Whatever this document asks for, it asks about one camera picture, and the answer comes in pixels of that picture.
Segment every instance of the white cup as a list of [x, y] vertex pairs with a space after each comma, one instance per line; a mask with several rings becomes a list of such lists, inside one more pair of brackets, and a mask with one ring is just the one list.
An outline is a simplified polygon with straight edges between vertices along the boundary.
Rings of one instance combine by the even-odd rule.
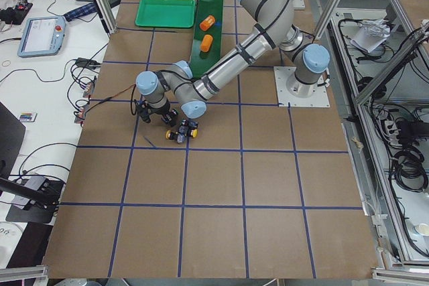
[[429, 236], [429, 224], [417, 224], [414, 231], [422, 236]]

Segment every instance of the white desk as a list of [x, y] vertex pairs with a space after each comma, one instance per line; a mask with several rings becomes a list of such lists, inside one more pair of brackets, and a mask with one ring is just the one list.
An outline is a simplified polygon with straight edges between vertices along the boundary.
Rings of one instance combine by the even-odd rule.
[[[30, 17], [52, 16], [47, 8], [53, 0], [29, 0], [33, 7], [26, 19]], [[50, 11], [63, 15], [67, 11], [80, 7], [86, 3], [74, 0], [56, 0]], [[113, 9], [116, 15], [118, 7]], [[89, 20], [93, 15], [83, 17]], [[10, 30], [0, 33], [0, 41], [7, 38], [21, 37], [25, 27], [25, 21]], [[90, 23], [74, 20], [67, 23], [66, 35], [62, 48], [55, 56], [44, 56], [35, 58], [20, 58], [17, 56], [19, 41], [0, 44], [0, 79], [15, 69], [33, 68], [44, 80], [56, 80], [61, 78], [64, 65], [67, 61], [77, 57], [90, 58], [102, 48], [109, 38], [105, 33], [98, 17]], [[95, 56], [95, 60], [102, 62], [105, 49]], [[94, 73], [85, 72], [82, 75], [94, 76]], [[53, 83], [40, 82], [34, 72], [15, 72], [2, 83], [0, 83], [0, 101], [18, 117], [23, 112], [37, 113], [34, 123], [24, 123], [26, 127], [25, 137], [19, 157], [12, 170], [17, 174], [19, 166], [33, 150], [42, 145], [57, 142], [77, 144], [80, 137], [81, 127], [74, 123], [74, 108], [68, 102], [66, 92], [72, 83], [72, 77], [66, 70], [63, 80]], [[71, 101], [82, 98], [82, 89], [75, 84], [70, 91]], [[25, 163], [26, 169], [45, 164], [56, 163], [70, 168], [75, 148], [69, 145], [54, 145], [41, 149]], [[67, 180], [68, 172], [57, 167], [45, 167], [38, 170], [39, 173], [54, 175]], [[2, 193], [0, 201], [11, 202], [14, 195]], [[10, 205], [0, 203], [0, 222], [5, 220]], [[0, 269], [5, 268], [15, 244], [1, 244], [0, 239]]]

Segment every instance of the green tray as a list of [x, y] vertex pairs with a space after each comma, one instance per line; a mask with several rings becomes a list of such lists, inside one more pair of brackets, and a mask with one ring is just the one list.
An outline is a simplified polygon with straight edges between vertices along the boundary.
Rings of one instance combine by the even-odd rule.
[[135, 24], [140, 27], [191, 28], [195, 0], [140, 0]]

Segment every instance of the plug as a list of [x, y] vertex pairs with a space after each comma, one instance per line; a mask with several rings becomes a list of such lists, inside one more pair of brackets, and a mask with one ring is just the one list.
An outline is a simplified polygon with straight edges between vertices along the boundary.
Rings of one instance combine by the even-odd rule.
[[79, 57], [74, 63], [78, 67], [89, 68], [90, 70], [94, 70], [101, 66], [101, 63], [98, 63], [96, 60], [89, 60], [88, 58]]

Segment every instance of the orange object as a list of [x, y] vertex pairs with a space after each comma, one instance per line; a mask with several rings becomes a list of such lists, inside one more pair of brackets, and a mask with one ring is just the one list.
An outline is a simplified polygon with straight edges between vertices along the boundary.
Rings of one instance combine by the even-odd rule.
[[212, 15], [208, 15], [206, 19], [201, 21], [200, 28], [203, 31], [206, 31], [208, 28], [212, 27], [216, 22], [216, 19]]
[[213, 36], [211, 35], [205, 35], [201, 42], [201, 52], [207, 53], [210, 50], [210, 47], [213, 43]]

